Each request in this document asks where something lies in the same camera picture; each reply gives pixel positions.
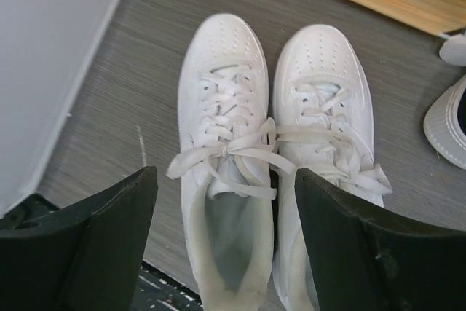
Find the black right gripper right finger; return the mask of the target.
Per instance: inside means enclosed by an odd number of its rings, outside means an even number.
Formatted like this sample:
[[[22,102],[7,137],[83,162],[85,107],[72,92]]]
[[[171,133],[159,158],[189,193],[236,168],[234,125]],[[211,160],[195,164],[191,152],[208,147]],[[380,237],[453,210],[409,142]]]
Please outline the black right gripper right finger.
[[[295,196],[322,310],[463,310],[465,233],[393,213],[311,170]]]

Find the frosted white cabinet door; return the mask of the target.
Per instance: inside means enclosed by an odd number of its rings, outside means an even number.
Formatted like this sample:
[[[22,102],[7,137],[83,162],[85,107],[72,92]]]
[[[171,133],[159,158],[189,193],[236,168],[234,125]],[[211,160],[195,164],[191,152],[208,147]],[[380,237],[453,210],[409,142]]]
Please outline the frosted white cabinet door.
[[[32,194],[119,0],[1,0],[1,212]]]

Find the white leather sneaker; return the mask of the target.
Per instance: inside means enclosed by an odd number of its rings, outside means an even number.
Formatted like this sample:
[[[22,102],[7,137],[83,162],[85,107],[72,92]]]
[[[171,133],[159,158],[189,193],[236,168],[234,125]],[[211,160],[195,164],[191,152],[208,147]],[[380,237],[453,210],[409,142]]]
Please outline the white leather sneaker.
[[[330,25],[298,31],[280,54],[273,115],[280,156],[383,206],[392,187],[374,161],[374,115],[366,75],[345,35]],[[287,310],[318,310],[295,198],[295,178],[278,185],[273,279]]]
[[[180,151],[167,176],[181,182],[186,249],[205,310],[257,310],[272,271],[270,169],[275,151],[264,51],[240,17],[220,13],[197,29],[178,81]]]

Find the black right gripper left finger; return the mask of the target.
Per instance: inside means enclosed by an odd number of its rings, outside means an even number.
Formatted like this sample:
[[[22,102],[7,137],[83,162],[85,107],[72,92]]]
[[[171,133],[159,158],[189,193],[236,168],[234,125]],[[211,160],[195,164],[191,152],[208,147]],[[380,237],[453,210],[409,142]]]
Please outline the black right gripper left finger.
[[[1,219],[3,310],[128,310],[157,198],[146,166],[66,208]]]

